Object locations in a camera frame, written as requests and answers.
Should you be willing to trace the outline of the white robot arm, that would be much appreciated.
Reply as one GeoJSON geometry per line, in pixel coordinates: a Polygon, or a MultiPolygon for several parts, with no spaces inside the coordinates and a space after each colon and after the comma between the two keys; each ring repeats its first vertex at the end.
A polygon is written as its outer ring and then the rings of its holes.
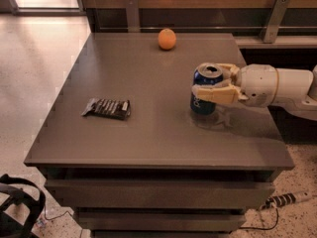
{"type": "Polygon", "coordinates": [[[232,63],[201,64],[196,71],[220,82],[194,82],[193,96],[217,104],[241,102],[251,107],[279,106],[288,113],[316,120],[316,69],[275,68],[250,64],[242,68],[232,63]]]}

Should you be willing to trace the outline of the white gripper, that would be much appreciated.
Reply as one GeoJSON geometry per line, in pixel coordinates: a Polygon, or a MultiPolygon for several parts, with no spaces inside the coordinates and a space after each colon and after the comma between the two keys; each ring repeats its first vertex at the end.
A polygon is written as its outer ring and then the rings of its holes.
{"type": "Polygon", "coordinates": [[[218,63],[218,66],[223,81],[214,85],[194,84],[191,91],[196,98],[216,104],[240,101],[251,107],[268,107],[273,102],[278,87],[276,68],[266,64],[250,64],[241,69],[233,63],[218,63]]]}

